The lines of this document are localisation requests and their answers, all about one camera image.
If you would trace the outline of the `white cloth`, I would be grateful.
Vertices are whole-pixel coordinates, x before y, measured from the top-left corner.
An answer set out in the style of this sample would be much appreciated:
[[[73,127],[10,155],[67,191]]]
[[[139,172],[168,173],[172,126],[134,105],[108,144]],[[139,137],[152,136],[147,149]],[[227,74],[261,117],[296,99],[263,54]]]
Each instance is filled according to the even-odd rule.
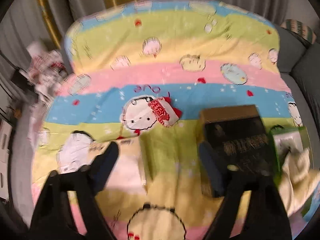
[[[120,154],[104,186],[128,194],[146,194],[146,178],[140,155]]]

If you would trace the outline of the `beige cream towel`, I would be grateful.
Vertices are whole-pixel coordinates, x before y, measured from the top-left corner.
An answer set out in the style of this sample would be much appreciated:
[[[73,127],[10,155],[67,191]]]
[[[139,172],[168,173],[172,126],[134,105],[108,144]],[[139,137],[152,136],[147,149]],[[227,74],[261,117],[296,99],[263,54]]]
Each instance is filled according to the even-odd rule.
[[[278,191],[286,214],[297,212],[313,192],[314,178],[310,176],[309,149],[288,153],[282,165]]]

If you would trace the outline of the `black and gold box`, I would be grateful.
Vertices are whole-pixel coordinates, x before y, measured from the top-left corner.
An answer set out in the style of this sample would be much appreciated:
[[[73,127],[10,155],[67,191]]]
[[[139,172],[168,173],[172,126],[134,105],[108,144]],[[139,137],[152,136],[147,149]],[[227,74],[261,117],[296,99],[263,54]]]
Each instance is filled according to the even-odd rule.
[[[205,196],[222,197],[234,180],[248,183],[276,172],[277,159],[255,105],[203,109],[200,124],[198,156]]]

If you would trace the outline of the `green storage box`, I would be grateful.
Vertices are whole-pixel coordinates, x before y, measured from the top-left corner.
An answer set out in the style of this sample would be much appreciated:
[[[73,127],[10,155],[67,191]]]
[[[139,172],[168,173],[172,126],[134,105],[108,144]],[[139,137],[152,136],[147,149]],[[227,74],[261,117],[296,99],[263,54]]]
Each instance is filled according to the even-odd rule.
[[[310,158],[309,173],[310,173],[310,176],[314,178],[314,184],[312,185],[313,192],[314,192],[317,185],[319,184],[319,171],[312,169],[312,149],[310,146],[309,135],[306,130],[306,127],[302,126],[302,127],[284,128],[279,125],[274,126],[270,130],[270,139],[277,157],[277,173],[276,173],[277,187],[280,183],[282,165],[284,163],[286,155],[288,153],[302,152],[305,148],[308,148],[309,158]]]

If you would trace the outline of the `small red white pouch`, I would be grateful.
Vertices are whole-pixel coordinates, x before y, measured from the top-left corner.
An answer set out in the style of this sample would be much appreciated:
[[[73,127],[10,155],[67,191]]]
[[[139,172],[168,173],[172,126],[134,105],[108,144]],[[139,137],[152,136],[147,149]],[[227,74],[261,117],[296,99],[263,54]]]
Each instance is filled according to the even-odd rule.
[[[171,127],[182,116],[182,111],[172,107],[171,98],[163,96],[148,103],[157,121],[164,127]]]

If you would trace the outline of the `pile of clothes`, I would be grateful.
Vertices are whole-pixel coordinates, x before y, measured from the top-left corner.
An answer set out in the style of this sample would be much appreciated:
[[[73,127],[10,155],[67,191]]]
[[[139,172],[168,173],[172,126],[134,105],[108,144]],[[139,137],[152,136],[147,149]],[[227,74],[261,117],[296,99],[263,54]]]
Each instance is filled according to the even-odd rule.
[[[58,50],[48,51],[41,40],[29,44],[27,52],[31,57],[28,81],[34,85],[41,101],[52,102],[67,77],[62,55]]]

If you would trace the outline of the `colourful cartoon bed sheet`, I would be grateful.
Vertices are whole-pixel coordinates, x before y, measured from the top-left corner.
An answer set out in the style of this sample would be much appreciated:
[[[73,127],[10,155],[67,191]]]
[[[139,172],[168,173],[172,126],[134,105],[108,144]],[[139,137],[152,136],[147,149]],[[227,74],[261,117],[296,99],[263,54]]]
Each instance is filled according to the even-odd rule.
[[[110,141],[143,159],[146,194],[99,192],[118,239],[200,239],[221,198],[202,194],[200,111],[255,105],[266,129],[306,126],[278,68],[276,27],[218,1],[142,1],[82,18],[65,36],[73,73],[45,112],[31,168],[37,201],[52,170],[76,171]],[[182,116],[161,125],[148,103]],[[315,145],[318,133],[306,126]]]

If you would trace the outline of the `grey sofa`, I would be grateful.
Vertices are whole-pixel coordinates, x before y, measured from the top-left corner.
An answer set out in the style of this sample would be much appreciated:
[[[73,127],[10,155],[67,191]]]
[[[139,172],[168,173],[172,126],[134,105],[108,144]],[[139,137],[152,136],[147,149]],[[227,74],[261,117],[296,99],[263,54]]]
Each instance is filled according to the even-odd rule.
[[[278,68],[297,103],[303,123],[319,133],[319,43],[306,44],[276,26],[280,37]]]

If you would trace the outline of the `striped patterned cushion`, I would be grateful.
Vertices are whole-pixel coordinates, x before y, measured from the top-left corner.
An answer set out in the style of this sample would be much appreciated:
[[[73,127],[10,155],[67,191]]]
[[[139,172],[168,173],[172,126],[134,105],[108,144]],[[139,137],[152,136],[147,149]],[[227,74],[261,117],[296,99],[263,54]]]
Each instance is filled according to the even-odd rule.
[[[293,33],[305,44],[314,44],[316,41],[317,36],[315,32],[303,22],[287,19],[280,26]]]

